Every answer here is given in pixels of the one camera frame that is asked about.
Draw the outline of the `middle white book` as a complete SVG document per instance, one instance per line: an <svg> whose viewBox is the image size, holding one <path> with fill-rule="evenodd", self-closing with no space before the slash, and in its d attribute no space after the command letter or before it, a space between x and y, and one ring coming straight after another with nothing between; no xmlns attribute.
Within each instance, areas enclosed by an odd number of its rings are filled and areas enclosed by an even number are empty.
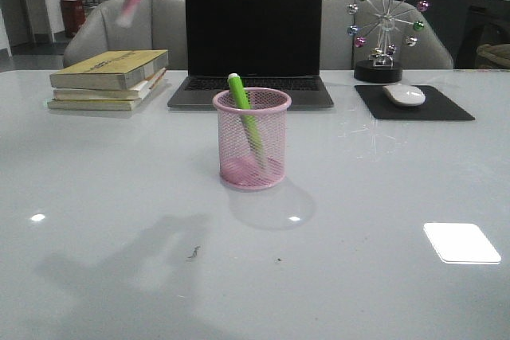
<svg viewBox="0 0 510 340"><path fill-rule="evenodd" d="M161 81L166 71L162 68L127 90L54 88L53 98L55 100L142 100Z"/></svg>

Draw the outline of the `grey open laptop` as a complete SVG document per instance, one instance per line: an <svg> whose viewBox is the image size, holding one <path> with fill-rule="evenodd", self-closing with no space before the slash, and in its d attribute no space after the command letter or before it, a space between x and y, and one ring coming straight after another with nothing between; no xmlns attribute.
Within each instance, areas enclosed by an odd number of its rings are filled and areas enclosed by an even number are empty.
<svg viewBox="0 0 510 340"><path fill-rule="evenodd" d="M210 110L237 73L290 95L293 110L333 106L320 77L322 0L186 0L188 75L170 108Z"/></svg>

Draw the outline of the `top yellow book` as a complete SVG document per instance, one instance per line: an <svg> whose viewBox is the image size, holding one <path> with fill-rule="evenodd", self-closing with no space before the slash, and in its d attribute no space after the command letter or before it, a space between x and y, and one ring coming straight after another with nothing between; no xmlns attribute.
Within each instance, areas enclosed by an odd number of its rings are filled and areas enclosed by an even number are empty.
<svg viewBox="0 0 510 340"><path fill-rule="evenodd" d="M125 90L168 65L168 51L107 51L49 76L54 88Z"/></svg>

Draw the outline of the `bottom pale book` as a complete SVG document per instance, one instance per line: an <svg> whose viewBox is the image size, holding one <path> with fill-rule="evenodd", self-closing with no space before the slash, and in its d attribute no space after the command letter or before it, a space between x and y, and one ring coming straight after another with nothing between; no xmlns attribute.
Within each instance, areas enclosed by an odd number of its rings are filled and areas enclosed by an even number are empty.
<svg viewBox="0 0 510 340"><path fill-rule="evenodd" d="M159 80L145 96L135 100L47 100L49 109L74 110L74 111L132 111L144 100L151 99L151 94L159 94L167 89L169 83L166 79Z"/></svg>

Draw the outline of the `ferris wheel desk toy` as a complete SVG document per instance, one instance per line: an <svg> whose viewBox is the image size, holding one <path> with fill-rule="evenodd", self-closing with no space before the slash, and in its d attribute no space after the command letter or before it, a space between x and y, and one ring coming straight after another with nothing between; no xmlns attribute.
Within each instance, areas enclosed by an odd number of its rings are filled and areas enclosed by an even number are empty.
<svg viewBox="0 0 510 340"><path fill-rule="evenodd" d="M398 30L402 13L398 8L405 1L380 0L381 6L374 6L374 21L366 25L350 25L347 34L353 38L353 45L361 49L371 33L377 33L375 47L367 54L367 59L358 61L354 67L354 78L373 84L397 83L402 79L402 66L394 59L398 46L391 34Z"/></svg>

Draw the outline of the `pink mesh pen holder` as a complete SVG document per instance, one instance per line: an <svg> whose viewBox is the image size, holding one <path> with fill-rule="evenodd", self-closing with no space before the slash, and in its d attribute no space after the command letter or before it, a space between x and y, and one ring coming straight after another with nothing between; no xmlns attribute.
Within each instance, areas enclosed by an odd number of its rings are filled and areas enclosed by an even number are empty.
<svg viewBox="0 0 510 340"><path fill-rule="evenodd" d="M292 100L269 88L247 88L245 93L249 109L238 108L229 91L213 98L220 176L238 189L267 189L285 176L286 112Z"/></svg>

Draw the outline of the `green highlighter pen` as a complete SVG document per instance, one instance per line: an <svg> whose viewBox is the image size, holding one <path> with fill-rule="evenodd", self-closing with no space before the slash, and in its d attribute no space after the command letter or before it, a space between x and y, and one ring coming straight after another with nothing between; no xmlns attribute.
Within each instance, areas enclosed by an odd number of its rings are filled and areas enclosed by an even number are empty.
<svg viewBox="0 0 510 340"><path fill-rule="evenodd" d="M241 77L237 73L230 73L227 78L227 83L229 85L231 96L236 104L236 108L244 111L250 110L251 104L245 92ZM252 151L254 158L257 160L257 165L262 171L265 171L267 168L266 157L260 133L257 128L257 121L255 117L250 114L241 115L241 121L245 128L245 134L250 150Z"/></svg>

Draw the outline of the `white computer mouse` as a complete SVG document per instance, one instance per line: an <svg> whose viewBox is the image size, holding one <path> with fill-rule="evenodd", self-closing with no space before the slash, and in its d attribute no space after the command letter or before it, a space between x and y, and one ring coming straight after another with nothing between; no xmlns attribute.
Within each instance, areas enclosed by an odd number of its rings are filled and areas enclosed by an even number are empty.
<svg viewBox="0 0 510 340"><path fill-rule="evenodd" d="M382 87L384 94L391 103L404 107L423 105L426 95L423 91L413 85L389 84Z"/></svg>

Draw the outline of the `red trash bin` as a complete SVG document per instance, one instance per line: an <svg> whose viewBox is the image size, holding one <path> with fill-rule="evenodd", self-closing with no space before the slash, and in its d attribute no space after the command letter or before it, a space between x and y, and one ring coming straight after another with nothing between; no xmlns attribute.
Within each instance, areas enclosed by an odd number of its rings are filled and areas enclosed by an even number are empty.
<svg viewBox="0 0 510 340"><path fill-rule="evenodd" d="M60 0L60 7L65 36L74 37L85 22L83 2L81 0Z"/></svg>

